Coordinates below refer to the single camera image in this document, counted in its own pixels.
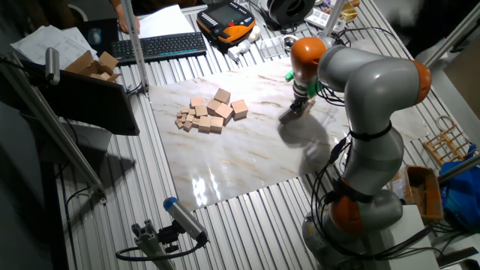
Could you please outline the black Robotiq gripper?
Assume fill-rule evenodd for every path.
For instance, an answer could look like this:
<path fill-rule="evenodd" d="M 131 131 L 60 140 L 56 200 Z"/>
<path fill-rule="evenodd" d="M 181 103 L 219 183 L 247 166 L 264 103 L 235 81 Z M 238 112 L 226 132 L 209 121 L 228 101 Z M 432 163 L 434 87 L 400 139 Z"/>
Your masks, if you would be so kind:
<path fill-rule="evenodd" d="M 289 113 L 294 116 L 300 116 L 308 111 L 309 103 L 307 103 L 310 98 L 306 96 L 301 96 L 294 94 L 294 101 L 289 107 Z"/>

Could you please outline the person right hand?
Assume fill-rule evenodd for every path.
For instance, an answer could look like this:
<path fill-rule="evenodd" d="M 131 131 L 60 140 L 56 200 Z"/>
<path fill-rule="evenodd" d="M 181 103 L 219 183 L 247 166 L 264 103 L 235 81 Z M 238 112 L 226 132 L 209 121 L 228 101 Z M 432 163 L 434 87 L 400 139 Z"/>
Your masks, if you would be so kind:
<path fill-rule="evenodd" d="M 127 24 L 125 12 L 123 11 L 122 6 L 120 5 L 117 6 L 117 8 L 115 9 L 115 12 L 117 13 L 117 16 L 118 16 L 118 25 L 120 30 L 125 34 L 128 34 L 128 24 Z M 136 28 L 138 32 L 140 33 L 140 21 L 136 16 L 134 17 L 134 22 L 136 24 Z"/>

